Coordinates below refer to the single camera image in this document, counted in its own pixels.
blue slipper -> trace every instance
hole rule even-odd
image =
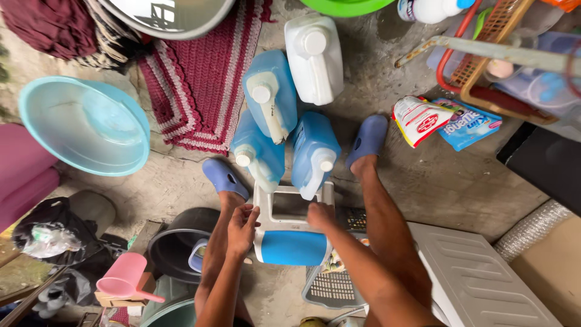
[[[361,127],[359,127],[359,133],[357,133],[353,149],[345,162],[347,169],[350,170],[355,160],[363,156],[369,154],[379,155],[387,133],[387,118],[382,115],[373,115],[366,118]]]
[[[246,187],[236,178],[230,167],[219,159],[210,158],[202,164],[202,171],[214,184],[216,192],[230,191],[240,194],[244,201],[248,201],[249,195]]]

black plastic bucket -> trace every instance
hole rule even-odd
[[[199,239],[209,239],[220,212],[191,208],[177,215],[170,226],[148,244],[149,258],[164,275],[185,283],[199,284],[201,274],[189,267],[189,256]]]

white washing machine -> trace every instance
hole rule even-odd
[[[482,235],[408,223],[449,327],[562,326]]]

pink striped rug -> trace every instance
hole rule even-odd
[[[139,60],[166,144],[228,155],[244,99],[242,76],[254,57],[272,0],[239,0],[208,35],[155,41]]]

concrete floor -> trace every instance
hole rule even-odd
[[[311,11],[299,0],[274,0],[271,9],[277,22],[263,24],[257,53],[284,49],[285,22]],[[360,186],[342,165],[351,141],[363,119],[377,112],[388,114],[405,95],[452,96],[437,86],[434,72],[425,64],[426,54],[402,69],[393,67],[398,57],[421,41],[442,33],[448,22],[432,26],[403,22],[395,4],[366,16],[335,21],[343,51],[345,90],[332,104],[318,108],[300,104],[299,111],[316,109],[329,116],[343,148],[340,163],[331,174],[336,203],[363,207]],[[8,75],[0,83],[0,122],[19,121],[20,89],[35,78],[53,74],[114,85],[134,97],[150,120],[151,152],[143,169],[126,177],[100,177],[60,164],[62,185],[53,196],[70,196],[83,189],[108,196],[119,210],[108,232],[126,238],[138,233],[147,219],[169,222],[187,208],[219,209],[214,188],[201,170],[202,162],[215,155],[163,144],[145,81],[136,65],[125,76],[74,66],[31,49],[3,23],[0,26],[0,43],[6,49],[0,51],[0,77]],[[437,134],[412,149],[397,126],[390,124],[379,160],[380,178],[406,219],[481,233],[493,241],[548,199],[494,157],[495,150],[520,124],[520,120],[505,118],[499,132],[461,152],[454,151]],[[234,161],[232,156],[227,160]],[[250,175],[234,168],[251,185]],[[290,181],[290,168],[287,166],[284,181]],[[256,326],[297,326],[309,315],[331,318],[339,314],[304,303],[300,297],[303,286],[304,268],[272,266],[256,260],[246,266],[243,293]]]

